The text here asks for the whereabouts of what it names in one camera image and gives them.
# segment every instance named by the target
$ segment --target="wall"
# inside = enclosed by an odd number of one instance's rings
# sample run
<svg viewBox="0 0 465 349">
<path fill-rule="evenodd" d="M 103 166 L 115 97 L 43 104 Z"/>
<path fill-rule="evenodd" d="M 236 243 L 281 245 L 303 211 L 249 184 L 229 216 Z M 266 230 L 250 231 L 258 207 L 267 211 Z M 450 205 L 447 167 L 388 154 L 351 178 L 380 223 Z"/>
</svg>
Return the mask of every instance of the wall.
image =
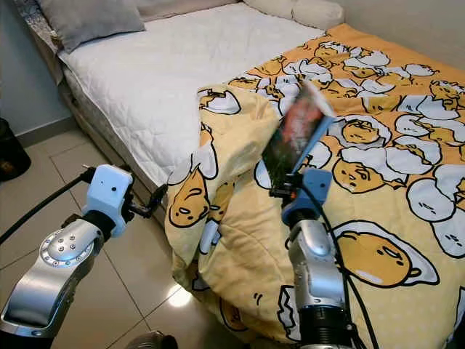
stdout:
<svg viewBox="0 0 465 349">
<path fill-rule="evenodd" d="M 12 0 L 1 4 L 1 117 L 16 135 L 70 117 Z"/>
<path fill-rule="evenodd" d="M 352 27 L 464 68 L 464 0 L 332 0 Z"/>
</svg>

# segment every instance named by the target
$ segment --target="white pillow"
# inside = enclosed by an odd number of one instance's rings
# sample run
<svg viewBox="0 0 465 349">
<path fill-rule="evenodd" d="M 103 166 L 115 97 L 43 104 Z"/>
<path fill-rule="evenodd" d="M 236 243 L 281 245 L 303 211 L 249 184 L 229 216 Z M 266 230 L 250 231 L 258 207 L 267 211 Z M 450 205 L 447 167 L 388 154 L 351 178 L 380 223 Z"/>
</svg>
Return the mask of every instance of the white pillow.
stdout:
<svg viewBox="0 0 465 349">
<path fill-rule="evenodd" d="M 144 22 L 160 20 L 182 13 L 210 9 L 238 2 L 238 0 L 130 0 L 139 10 L 140 17 Z"/>
<path fill-rule="evenodd" d="M 344 22 L 344 9 L 325 0 L 297 0 L 293 8 L 294 20 L 324 31 Z"/>
<path fill-rule="evenodd" d="M 244 0 L 244 2 L 267 15 L 292 20 L 292 8 L 297 0 Z"/>
<path fill-rule="evenodd" d="M 325 0 L 244 0 L 267 15 L 295 20 L 296 22 L 329 29 L 344 22 L 341 5 Z"/>
</svg>

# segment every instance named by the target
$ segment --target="black cable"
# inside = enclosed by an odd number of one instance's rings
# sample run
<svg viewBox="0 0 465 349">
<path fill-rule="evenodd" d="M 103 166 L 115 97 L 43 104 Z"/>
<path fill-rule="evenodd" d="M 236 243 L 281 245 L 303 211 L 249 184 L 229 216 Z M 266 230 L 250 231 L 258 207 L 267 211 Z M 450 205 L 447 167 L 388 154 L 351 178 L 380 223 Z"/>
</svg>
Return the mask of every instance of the black cable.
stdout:
<svg viewBox="0 0 465 349">
<path fill-rule="evenodd" d="M 0 236 L 0 246 L 11 236 L 13 233 L 18 230 L 18 228 L 21 227 L 24 223 L 26 223 L 32 216 L 34 216 L 37 212 L 39 212 L 41 209 L 43 209 L 46 205 L 48 205 L 50 202 L 54 201 L 58 196 L 63 194 L 64 192 L 70 190 L 74 185 L 78 184 L 81 181 L 90 183 L 92 181 L 92 177 L 94 176 L 95 173 L 95 168 L 94 167 L 89 167 L 85 172 L 81 173 L 77 178 L 69 182 L 68 184 L 64 185 L 57 191 L 55 191 L 52 195 L 48 196 L 45 198 L 41 203 L 39 203 L 37 206 L 32 208 L 31 211 L 26 213 L 24 216 L 22 216 L 14 225 L 12 225 L 7 231 L 5 231 L 1 236 Z"/>
<path fill-rule="evenodd" d="M 360 337 L 354 338 L 355 349 L 367 349 Z"/>
<path fill-rule="evenodd" d="M 338 241 L 336 239 L 336 236 L 334 235 L 334 231 L 333 231 L 333 228 L 331 227 L 329 219 L 328 219 L 328 217 L 326 217 L 326 214 L 323 211 L 323 207 L 318 202 L 318 200 L 313 196 L 312 192 L 310 190 L 308 190 L 304 185 L 302 186 L 302 189 L 307 194 L 307 196 L 310 198 L 313 205 L 315 205 L 318 208 L 318 210 L 320 211 L 321 217 L 323 217 L 323 220 L 325 221 L 325 224 L 328 226 L 329 233 L 331 235 L 331 238 L 333 239 L 334 247 L 336 249 L 336 256 L 335 256 L 336 261 L 338 262 L 341 269 L 343 270 L 342 275 L 345 276 L 344 279 L 349 283 L 352 291 L 354 292 L 355 298 L 357 299 L 358 305 L 360 306 L 360 309 L 361 309 L 362 314 L 363 314 L 363 318 L 365 320 L 365 324 L 367 326 L 368 333 L 370 335 L 371 344 L 373 346 L 373 349 L 379 349 L 379 344 L 378 344 L 378 341 L 376 340 L 376 335 L 375 335 L 375 332 L 373 330 L 373 325 L 371 324 L 370 316 L 368 315 L 368 311 L 366 309 L 365 303 L 363 302 L 363 299 L 360 296 L 360 293 L 358 292 L 357 287 L 355 287 L 354 281 L 350 278 L 349 275 L 347 275 L 347 269 L 344 266 L 344 261 L 342 259 L 341 249 L 339 247 L 339 243 L 338 243 Z M 347 285 L 345 284 L 344 285 L 344 293 L 346 292 L 346 288 L 347 288 Z M 362 343 L 361 339 L 359 337 L 358 337 L 358 339 L 360 340 L 363 347 L 366 348 L 366 346 Z"/>
</svg>

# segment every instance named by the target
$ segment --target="baseboard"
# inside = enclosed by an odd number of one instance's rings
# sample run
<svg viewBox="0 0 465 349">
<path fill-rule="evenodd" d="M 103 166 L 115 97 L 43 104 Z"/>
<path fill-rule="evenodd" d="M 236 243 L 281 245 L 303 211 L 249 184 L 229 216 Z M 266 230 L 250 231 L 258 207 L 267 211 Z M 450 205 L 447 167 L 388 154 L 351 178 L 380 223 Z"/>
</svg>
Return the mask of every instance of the baseboard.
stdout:
<svg viewBox="0 0 465 349">
<path fill-rule="evenodd" d="M 23 132 L 19 135 L 16 135 L 16 138 L 20 141 L 21 145 L 26 148 L 29 145 L 39 143 L 43 140 L 46 140 L 50 137 L 58 135 L 66 131 L 78 128 L 78 125 L 74 118 L 70 116 L 66 119 L 61 119 L 58 121 L 53 121 L 49 124 L 36 127 L 29 131 Z"/>
</svg>

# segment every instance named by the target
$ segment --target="black trash bin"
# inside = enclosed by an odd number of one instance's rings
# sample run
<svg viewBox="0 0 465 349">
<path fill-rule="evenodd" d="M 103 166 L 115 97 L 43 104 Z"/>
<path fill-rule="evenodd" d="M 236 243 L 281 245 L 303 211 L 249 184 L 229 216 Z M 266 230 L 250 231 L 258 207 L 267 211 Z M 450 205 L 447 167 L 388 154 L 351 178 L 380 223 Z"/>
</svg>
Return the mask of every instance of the black trash bin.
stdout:
<svg viewBox="0 0 465 349">
<path fill-rule="evenodd" d="M 0 182 L 22 175 L 31 159 L 16 139 L 8 122 L 0 118 Z"/>
</svg>

